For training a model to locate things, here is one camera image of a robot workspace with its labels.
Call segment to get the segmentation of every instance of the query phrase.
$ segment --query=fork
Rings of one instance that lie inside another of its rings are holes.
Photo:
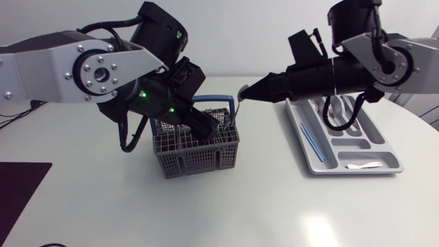
[[[332,104],[329,104],[328,114],[333,119],[334,123],[336,123],[338,126],[342,125],[340,123],[340,120],[338,120],[338,118],[335,117],[334,110],[332,109]]]

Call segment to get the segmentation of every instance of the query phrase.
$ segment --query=gray plastic basket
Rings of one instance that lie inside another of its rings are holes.
[[[173,126],[153,120],[155,121],[152,123],[155,132],[154,153],[166,178],[212,172],[235,166],[239,143],[238,131],[236,126],[225,128],[233,114],[230,114],[226,108],[208,109],[205,112],[219,120],[219,126],[217,135],[204,145],[192,137],[188,126]]]

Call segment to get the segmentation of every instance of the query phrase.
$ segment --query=white table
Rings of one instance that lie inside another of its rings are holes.
[[[208,78],[199,94],[258,79]],[[244,101],[236,167],[167,180],[149,127],[125,154],[96,106],[47,104],[0,131],[1,161],[54,164],[4,246],[437,246],[438,132],[384,99],[364,108],[402,174],[312,175],[284,104]]]

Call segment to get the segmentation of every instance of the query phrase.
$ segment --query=cutlery tray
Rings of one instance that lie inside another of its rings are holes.
[[[343,96],[345,100],[355,105],[355,99],[351,96]],[[360,129],[353,125],[343,131],[329,129],[323,122],[322,111],[324,98],[291,102],[285,102],[285,110],[298,135],[300,144],[305,153],[309,170],[313,174],[395,174],[404,171],[398,157],[387,142],[383,134],[374,125],[366,112],[361,109],[357,121]],[[352,108],[343,102],[338,96],[331,97],[333,108],[342,104],[345,111],[352,112]],[[346,115],[335,114],[341,124],[348,121]],[[300,123],[308,129],[314,142],[323,153],[325,160],[321,161],[305,134],[300,130]],[[348,164],[363,165],[369,162],[379,161],[382,167],[370,169],[349,169]]]

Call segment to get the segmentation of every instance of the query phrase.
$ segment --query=screw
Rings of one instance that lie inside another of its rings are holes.
[[[6,93],[5,93],[5,98],[6,98],[6,99],[12,99],[12,93],[9,92],[9,91],[6,92]]]
[[[71,80],[71,78],[73,78],[73,76],[70,73],[65,73],[64,79]]]
[[[91,70],[90,65],[86,64],[86,65],[84,66],[84,71],[85,71],[85,72],[89,72],[90,70]]]
[[[82,45],[78,45],[78,47],[76,47],[78,52],[84,52],[84,47]]]

